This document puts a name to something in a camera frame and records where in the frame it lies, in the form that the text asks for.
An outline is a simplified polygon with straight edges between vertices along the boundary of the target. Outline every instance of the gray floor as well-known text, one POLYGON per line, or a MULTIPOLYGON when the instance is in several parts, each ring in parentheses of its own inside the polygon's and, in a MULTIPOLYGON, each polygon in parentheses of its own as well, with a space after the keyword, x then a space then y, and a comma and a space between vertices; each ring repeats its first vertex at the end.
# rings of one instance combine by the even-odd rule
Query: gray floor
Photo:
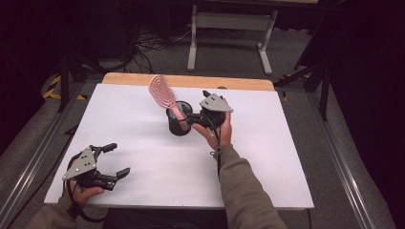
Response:
MULTIPOLYGON (((259 54, 254 47, 260 39, 261 34, 258 32, 246 32, 238 39, 230 38, 215 31, 205 32, 199 38, 196 70, 193 73, 186 70, 189 48, 189 42, 186 40, 162 51, 147 52, 146 55, 151 60, 155 73, 263 78, 275 82, 281 75, 293 73, 293 66, 310 37, 304 31, 274 31, 267 48, 267 55, 273 69, 272 76, 264 75, 259 54)), ((141 61, 143 65, 147 65, 147 62, 139 56, 137 56, 137 60, 141 61)), ((140 73, 139 67, 134 63, 131 63, 126 70, 131 73, 140 73)), ((98 75, 94 75, 94 78, 89 79, 84 85, 81 94, 91 96, 97 82, 100 82, 100 78, 98 75)), ((292 86, 299 84, 298 81, 293 82, 292 86)), ((311 210, 313 228, 361 228, 341 179, 332 163, 328 142, 309 105, 306 93, 292 88, 287 88, 286 91, 288 91, 288 102, 285 102, 282 97, 281 101, 304 171, 309 177, 309 188, 315 205, 315 208, 311 210)), ((35 149, 49 129, 58 109, 58 103, 57 99, 47 99, 41 110, 32 117, 32 120, 0 157, 0 172, 6 175, 0 177, 0 202, 6 201, 20 173, 29 163, 35 149)), ((74 101, 67 118, 56 135, 46 160, 32 181, 31 188, 23 201, 26 201, 30 193, 50 171, 68 139, 64 133, 80 122, 87 103, 88 100, 74 101)), ((351 169, 375 228, 395 228, 386 202, 375 187, 356 151, 344 117, 332 92, 330 92, 328 119, 338 149, 344 155, 351 169)), ((43 199, 52 179, 52 177, 47 177, 45 184, 12 228, 23 228, 43 205, 43 199)), ((90 209, 89 213, 93 217, 101 217, 106 214, 106 209, 90 209)), ((305 211, 281 211, 280 215, 288 228, 309 228, 308 215, 305 211)), ((79 228, 102 228, 102 223, 92 224, 82 219, 78 222, 79 228)))

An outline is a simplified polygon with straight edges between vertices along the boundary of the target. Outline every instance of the white table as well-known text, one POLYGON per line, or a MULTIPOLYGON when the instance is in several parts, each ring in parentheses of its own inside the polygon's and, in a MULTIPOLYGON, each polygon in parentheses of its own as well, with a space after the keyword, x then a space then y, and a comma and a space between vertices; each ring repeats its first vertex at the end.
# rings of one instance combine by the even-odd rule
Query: white table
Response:
MULTIPOLYGON (((202 89, 173 87, 179 100, 197 112, 202 89)), ((270 91, 214 90, 234 109, 235 149, 249 160, 276 208, 313 208, 278 94, 270 91)), ((99 84, 45 198, 56 203, 70 158, 89 145, 117 143, 101 154, 97 169, 105 175, 131 167, 114 191, 92 198, 90 205, 110 208, 223 208, 216 161, 199 134, 175 136, 165 110, 146 86, 99 84)))

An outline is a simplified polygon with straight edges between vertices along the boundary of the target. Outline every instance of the sleeve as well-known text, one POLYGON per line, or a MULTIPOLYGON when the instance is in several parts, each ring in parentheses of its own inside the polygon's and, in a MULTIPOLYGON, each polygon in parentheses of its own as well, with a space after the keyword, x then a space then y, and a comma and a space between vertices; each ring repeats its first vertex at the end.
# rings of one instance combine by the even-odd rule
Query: sleeve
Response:
POLYGON ((69 214, 72 207, 69 197, 61 197, 56 205, 47 205, 39 209, 38 213, 30 220, 26 229, 68 229, 76 228, 75 219, 69 214))
POLYGON ((231 144, 221 149, 221 165, 221 193, 229 228, 287 228, 249 162, 240 158, 231 144))

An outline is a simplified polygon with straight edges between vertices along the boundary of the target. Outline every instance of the black mug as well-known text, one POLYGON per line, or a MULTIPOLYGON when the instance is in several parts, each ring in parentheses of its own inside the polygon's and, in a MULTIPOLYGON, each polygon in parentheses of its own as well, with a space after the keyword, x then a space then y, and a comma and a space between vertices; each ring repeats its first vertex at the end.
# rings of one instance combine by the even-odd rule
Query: black mug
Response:
POLYGON ((171 109, 166 109, 166 114, 169 119, 169 131, 173 135, 178 136, 187 135, 191 130, 191 126, 187 123, 185 119, 188 113, 193 113, 193 108, 191 107, 190 104, 184 101, 176 101, 176 105, 179 108, 179 111, 182 113, 184 119, 177 120, 173 111, 171 109))

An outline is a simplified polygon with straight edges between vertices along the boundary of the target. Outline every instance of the white stand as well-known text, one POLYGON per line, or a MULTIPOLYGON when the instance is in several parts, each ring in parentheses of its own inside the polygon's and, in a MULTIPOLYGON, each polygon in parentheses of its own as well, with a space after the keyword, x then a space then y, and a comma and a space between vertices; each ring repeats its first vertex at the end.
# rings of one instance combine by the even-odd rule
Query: white stand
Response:
POLYGON ((264 31, 265 38, 263 39, 263 42, 259 43, 257 46, 259 49, 260 57, 262 59, 263 67, 265 69, 265 74, 272 74, 272 70, 266 53, 266 48, 274 27, 276 16, 276 10, 274 10, 270 16, 244 15, 230 13, 197 12, 197 6, 194 6, 191 19, 191 45, 190 53, 188 54, 187 70, 193 72, 196 66, 197 28, 216 28, 264 31))

